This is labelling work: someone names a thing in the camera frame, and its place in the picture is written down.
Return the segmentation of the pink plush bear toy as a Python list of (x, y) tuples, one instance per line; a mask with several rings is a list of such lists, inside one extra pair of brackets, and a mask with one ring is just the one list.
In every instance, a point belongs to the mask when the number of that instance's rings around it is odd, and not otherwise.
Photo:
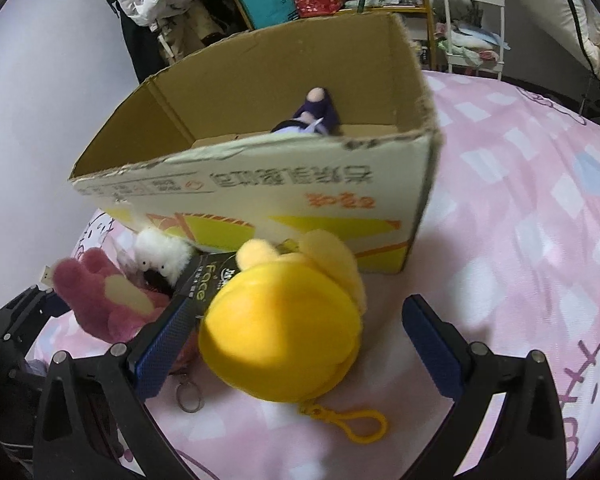
[(160, 292), (134, 285), (97, 247), (79, 259), (56, 262), (50, 280), (82, 330), (108, 344), (133, 339), (170, 302)]

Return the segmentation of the white fluffy plush toy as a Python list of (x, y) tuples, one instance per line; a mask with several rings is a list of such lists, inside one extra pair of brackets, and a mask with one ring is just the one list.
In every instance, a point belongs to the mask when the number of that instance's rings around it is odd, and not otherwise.
[(157, 228), (141, 230), (134, 242), (138, 268), (156, 271), (174, 286), (193, 258), (195, 248), (184, 238), (171, 236)]

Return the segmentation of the yellow round plush pouch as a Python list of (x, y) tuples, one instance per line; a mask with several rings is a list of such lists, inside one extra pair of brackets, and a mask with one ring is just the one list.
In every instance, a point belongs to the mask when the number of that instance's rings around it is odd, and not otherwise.
[(335, 234), (306, 232), (281, 252), (260, 238), (236, 252), (238, 272), (202, 317), (198, 349), (227, 385), (339, 428), (356, 444), (389, 429), (377, 410), (337, 412), (318, 400), (358, 358), (366, 291), (353, 252)]

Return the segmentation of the pink Hello Kitty bedsheet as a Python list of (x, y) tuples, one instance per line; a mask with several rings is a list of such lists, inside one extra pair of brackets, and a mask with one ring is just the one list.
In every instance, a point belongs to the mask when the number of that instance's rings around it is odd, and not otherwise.
[(437, 180), (404, 271), (367, 281), (370, 348), (344, 387), (350, 400), (381, 403), (388, 438), (347, 444), (202, 373), (200, 414), (183, 413), (170, 392), (149, 404), (202, 478), (399, 477), (449, 406), (398, 323), (402, 299), (417, 292), (497, 352), (546, 353), (567, 472), (600, 479), (600, 126), (504, 82), (427, 80), (445, 135)]

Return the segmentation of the printed cardboard box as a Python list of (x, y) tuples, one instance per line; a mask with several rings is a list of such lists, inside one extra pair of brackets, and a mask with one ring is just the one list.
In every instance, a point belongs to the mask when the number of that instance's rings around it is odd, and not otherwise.
[[(315, 87), (333, 136), (272, 133)], [(76, 192), (133, 231), (207, 252), (337, 235), (364, 272), (400, 272), (443, 142), (401, 19), (306, 18), (224, 39), (148, 77), (74, 164)]]

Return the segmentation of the purple plush doll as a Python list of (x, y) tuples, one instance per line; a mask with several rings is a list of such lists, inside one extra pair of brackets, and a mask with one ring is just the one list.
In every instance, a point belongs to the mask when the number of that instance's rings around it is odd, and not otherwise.
[(311, 89), (290, 119), (276, 125), (272, 133), (315, 133), (333, 136), (338, 133), (340, 118), (325, 88)]

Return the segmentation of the white metal trolley cart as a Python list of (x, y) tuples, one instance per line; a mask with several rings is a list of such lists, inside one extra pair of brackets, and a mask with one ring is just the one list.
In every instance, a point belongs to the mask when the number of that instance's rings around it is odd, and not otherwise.
[(501, 80), (504, 73), (506, 0), (436, 0), (441, 16), (437, 46), (449, 73)]

